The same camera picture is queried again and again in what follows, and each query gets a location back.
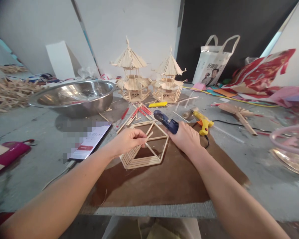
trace red plastic bag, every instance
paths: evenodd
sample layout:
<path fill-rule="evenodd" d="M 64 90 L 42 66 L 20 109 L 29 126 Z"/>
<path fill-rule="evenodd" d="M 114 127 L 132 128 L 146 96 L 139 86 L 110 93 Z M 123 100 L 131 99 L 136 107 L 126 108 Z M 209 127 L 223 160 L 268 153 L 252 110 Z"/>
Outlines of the red plastic bag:
<path fill-rule="evenodd" d="M 265 90 L 270 87 L 279 69 L 280 74 L 286 73 L 289 59 L 295 51 L 289 49 L 253 61 L 237 70 L 233 74 L 232 83 L 222 88 L 230 88 L 237 93 L 266 95 Z"/>

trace gray table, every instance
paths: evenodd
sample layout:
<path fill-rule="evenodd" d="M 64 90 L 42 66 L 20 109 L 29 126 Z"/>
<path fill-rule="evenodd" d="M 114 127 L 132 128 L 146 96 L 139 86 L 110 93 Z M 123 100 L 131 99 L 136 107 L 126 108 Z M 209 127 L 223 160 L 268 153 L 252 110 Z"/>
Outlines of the gray table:
<path fill-rule="evenodd" d="M 183 90 L 181 98 L 186 98 L 192 91 Z M 115 92 L 117 100 L 111 105 L 112 111 L 104 115 L 109 120 L 116 121 L 128 106 Z M 221 102 L 219 97 L 195 92 L 186 110 L 197 106 L 209 119 L 228 122 L 236 120 L 219 108 L 210 106 L 213 102 Z M 264 108 L 240 102 L 233 102 L 258 114 L 283 117 L 287 111 L 283 108 Z M 177 113 L 185 111 L 181 103 Z M 161 110 L 170 118 L 181 120 L 172 111 L 176 104 L 169 104 Z M 36 140 L 37 146 L 20 161 L 13 164 L 0 175 L 0 212 L 13 212 L 24 206 L 35 197 L 42 187 L 65 169 L 63 154 L 69 153 L 91 120 L 103 121 L 100 116 L 90 119 L 68 119 L 56 113 L 40 108 L 29 107 L 15 109 L 0 114 L 0 143 L 7 141 L 23 141 L 30 138 Z M 274 130 L 278 124 L 267 118 L 253 117 L 250 120 L 253 127 Z M 256 198 L 276 220 L 299 220 L 299 175 L 287 170 L 280 162 L 268 153 L 272 147 L 267 136 L 251 136 L 242 127 L 216 122 L 219 128 L 245 141 L 237 142 L 216 129 L 211 129 L 216 142 L 233 159 L 238 167 L 249 177 L 251 185 L 248 192 Z M 112 129 L 102 145 L 116 135 Z M 97 215 L 129 215 L 156 217 L 202 217 L 215 218 L 216 213 L 210 201 L 206 203 L 191 203 L 182 205 L 137 206 L 98 208 Z"/>

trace phone screen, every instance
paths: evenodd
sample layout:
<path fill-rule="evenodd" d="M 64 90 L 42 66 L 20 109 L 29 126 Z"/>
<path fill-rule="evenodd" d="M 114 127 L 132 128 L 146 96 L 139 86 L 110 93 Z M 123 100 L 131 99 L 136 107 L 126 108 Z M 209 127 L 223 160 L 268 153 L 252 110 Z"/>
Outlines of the phone screen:
<path fill-rule="evenodd" d="M 108 124 L 100 127 L 93 127 L 91 133 L 83 139 L 82 144 L 71 155 L 69 160 L 82 161 L 86 159 L 96 149 L 96 147 L 100 145 L 111 126 L 111 124 Z"/>

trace popsicle stick pagoda model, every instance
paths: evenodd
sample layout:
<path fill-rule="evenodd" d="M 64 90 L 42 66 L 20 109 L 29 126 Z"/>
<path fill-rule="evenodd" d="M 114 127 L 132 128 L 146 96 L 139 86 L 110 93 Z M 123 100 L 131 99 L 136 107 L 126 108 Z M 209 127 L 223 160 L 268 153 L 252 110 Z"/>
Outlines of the popsicle stick pagoda model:
<path fill-rule="evenodd" d="M 160 164 L 163 160 L 164 152 L 168 143 L 168 138 L 169 138 L 168 135 L 157 124 L 155 124 L 154 121 L 133 124 L 130 128 L 136 128 L 144 125 L 150 125 L 150 128 L 147 130 L 146 133 L 148 141 L 166 139 L 162 155 L 161 157 L 157 156 L 156 153 L 152 150 L 152 148 L 148 145 L 148 143 L 145 143 L 145 146 L 151 151 L 153 155 L 150 157 L 136 158 L 137 153 L 141 149 L 140 145 L 136 146 L 133 149 L 131 149 L 129 152 L 120 155 L 121 162 L 125 169 L 134 169 L 134 168 Z M 151 135 L 153 134 L 153 132 L 150 133 L 152 127 L 157 127 L 163 133 L 163 136 L 151 138 Z"/>
<path fill-rule="evenodd" d="M 152 80 L 140 76 L 139 68 L 147 66 L 146 62 L 131 48 L 126 37 L 127 48 L 112 65 L 124 69 L 125 78 L 116 80 L 119 93 L 129 102 L 143 101 L 149 94 Z"/>
<path fill-rule="evenodd" d="M 182 75 L 183 72 L 178 66 L 175 58 L 172 56 L 172 47 L 169 56 L 161 63 L 156 70 L 161 74 L 161 79 L 153 81 L 153 98 L 159 102 L 176 103 L 182 90 L 183 82 L 176 81 L 176 75 Z"/>

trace white board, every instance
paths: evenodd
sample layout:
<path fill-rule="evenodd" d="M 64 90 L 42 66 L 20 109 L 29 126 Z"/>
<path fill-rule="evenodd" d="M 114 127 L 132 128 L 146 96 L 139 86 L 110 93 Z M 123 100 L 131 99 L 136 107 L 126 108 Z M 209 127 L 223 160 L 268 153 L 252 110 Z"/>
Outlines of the white board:
<path fill-rule="evenodd" d="M 46 45 L 55 76 L 59 80 L 74 78 L 72 60 L 65 41 Z"/>
<path fill-rule="evenodd" d="M 289 60 L 286 73 L 277 74 L 272 86 L 299 86 L 299 4 L 271 54 L 291 48 L 296 48 L 296 52 Z"/>
<path fill-rule="evenodd" d="M 0 38 L 33 74 L 53 74 L 46 45 L 63 40 L 82 67 L 95 68 L 70 0 L 0 1 Z"/>
<path fill-rule="evenodd" d="M 143 77 L 157 77 L 151 71 L 175 50 L 180 0 L 79 0 L 76 1 L 90 44 L 101 71 L 111 78 L 124 75 L 121 68 L 111 66 L 126 49 L 126 36 L 132 50 L 147 67 Z"/>

